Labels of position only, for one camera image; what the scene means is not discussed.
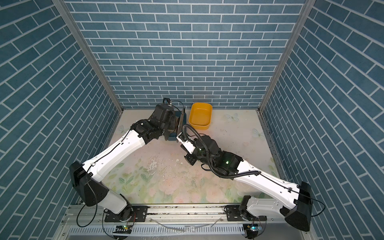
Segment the brick wall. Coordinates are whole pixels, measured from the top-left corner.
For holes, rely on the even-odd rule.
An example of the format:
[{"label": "brick wall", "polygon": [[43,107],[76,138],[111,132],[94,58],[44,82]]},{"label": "brick wall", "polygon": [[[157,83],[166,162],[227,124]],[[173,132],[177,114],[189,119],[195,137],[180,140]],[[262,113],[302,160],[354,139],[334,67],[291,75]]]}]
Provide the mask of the brick wall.
[{"label": "brick wall", "polygon": [[384,239],[383,47],[382,1],[317,0],[265,109],[319,239]]},{"label": "brick wall", "polygon": [[0,239],[51,238],[118,112],[50,0],[0,5]]},{"label": "brick wall", "polygon": [[304,1],[66,3],[124,108],[257,108]]}]

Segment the floral tabletop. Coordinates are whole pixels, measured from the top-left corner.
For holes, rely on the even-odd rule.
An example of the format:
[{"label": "floral tabletop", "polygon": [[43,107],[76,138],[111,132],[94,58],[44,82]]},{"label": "floral tabletop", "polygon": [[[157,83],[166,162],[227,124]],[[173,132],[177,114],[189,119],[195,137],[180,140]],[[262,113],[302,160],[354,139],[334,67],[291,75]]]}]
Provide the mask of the floral tabletop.
[{"label": "floral tabletop", "polygon": [[[150,116],[152,110],[125,110],[111,143],[123,136],[132,123]],[[255,110],[213,110],[211,125],[199,131],[225,151],[242,156],[274,176],[277,170]],[[230,179],[221,179],[191,166],[176,141],[152,140],[118,164],[103,182],[134,204],[234,203],[244,195],[269,196]]]}]

